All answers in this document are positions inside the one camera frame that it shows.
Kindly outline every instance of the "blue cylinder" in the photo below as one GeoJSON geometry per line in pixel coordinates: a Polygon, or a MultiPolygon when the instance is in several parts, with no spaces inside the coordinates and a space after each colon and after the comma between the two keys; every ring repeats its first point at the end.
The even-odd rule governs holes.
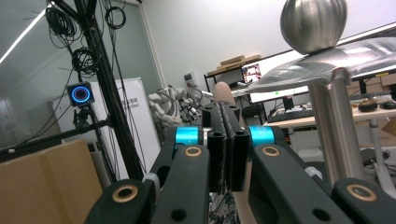
{"type": "Polygon", "coordinates": [[[176,144],[198,145],[198,127],[177,127],[176,144]]]}
{"type": "Polygon", "coordinates": [[[269,126],[249,126],[253,148],[259,144],[274,144],[274,133],[269,126]]]}

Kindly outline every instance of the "computer monitor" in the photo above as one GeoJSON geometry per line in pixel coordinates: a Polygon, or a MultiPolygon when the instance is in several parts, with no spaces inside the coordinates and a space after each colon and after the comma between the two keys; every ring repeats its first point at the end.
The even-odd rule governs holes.
{"type": "MultiPolygon", "coordinates": [[[[264,76],[271,69],[299,58],[303,58],[297,51],[290,50],[286,52],[279,53],[274,56],[260,59],[253,63],[247,63],[241,66],[241,73],[245,83],[253,83],[258,81],[262,76],[264,76]]],[[[285,109],[287,107],[293,107],[291,96],[297,94],[303,94],[308,92],[308,87],[299,87],[283,91],[270,91],[270,92],[256,92],[250,94],[250,102],[266,102],[273,101],[276,99],[283,99],[285,104],[285,109]]]]}

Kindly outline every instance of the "silver ball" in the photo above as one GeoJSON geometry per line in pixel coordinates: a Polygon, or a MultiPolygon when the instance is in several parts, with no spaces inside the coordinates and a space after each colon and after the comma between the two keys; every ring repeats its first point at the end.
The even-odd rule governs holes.
{"type": "Polygon", "coordinates": [[[288,0],[280,17],[286,42],[301,54],[337,44],[347,22],[345,0],[288,0]]]}

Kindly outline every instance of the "robotic arm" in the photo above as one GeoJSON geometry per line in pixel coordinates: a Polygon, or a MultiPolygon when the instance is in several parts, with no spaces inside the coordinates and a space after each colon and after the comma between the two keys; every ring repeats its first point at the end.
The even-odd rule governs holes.
{"type": "Polygon", "coordinates": [[[164,126],[181,123],[177,100],[186,95],[184,89],[165,88],[148,96],[148,105],[153,115],[160,119],[164,126]]]}
{"type": "Polygon", "coordinates": [[[203,110],[202,128],[168,129],[150,170],[155,177],[114,183],[86,223],[208,223],[209,192],[242,190],[248,157],[258,223],[394,223],[396,201],[379,186],[345,178],[326,188],[279,128],[240,127],[238,113],[214,102],[203,110]]]}

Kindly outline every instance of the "desk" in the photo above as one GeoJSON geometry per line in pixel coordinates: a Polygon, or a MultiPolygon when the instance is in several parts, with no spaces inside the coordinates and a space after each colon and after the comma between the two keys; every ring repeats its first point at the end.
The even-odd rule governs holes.
{"type": "MultiPolygon", "coordinates": [[[[393,110],[385,110],[378,108],[373,112],[360,112],[358,108],[352,108],[352,116],[354,121],[361,120],[370,120],[370,130],[373,139],[373,143],[375,145],[375,158],[377,163],[377,176],[379,182],[381,184],[381,188],[393,198],[396,198],[396,189],[393,186],[393,182],[390,179],[388,170],[385,166],[384,158],[382,155],[382,148],[380,146],[379,137],[378,137],[378,127],[376,123],[376,119],[385,118],[385,117],[396,117],[396,109],[393,110]]],[[[315,118],[304,118],[304,119],[293,119],[293,120],[285,120],[274,123],[265,122],[266,126],[277,126],[279,128],[288,128],[290,133],[290,142],[293,150],[298,152],[297,145],[295,144],[296,139],[294,135],[294,128],[296,127],[304,127],[304,126],[312,126],[315,125],[315,118]]]]}
{"type": "MultiPolygon", "coordinates": [[[[355,121],[367,120],[367,119],[379,119],[385,117],[396,117],[396,109],[385,110],[378,108],[373,112],[360,112],[358,108],[352,108],[352,116],[355,121]]],[[[303,118],[303,119],[291,119],[274,123],[265,122],[265,126],[277,126],[279,128],[295,128],[315,125],[315,117],[303,118]]]]}

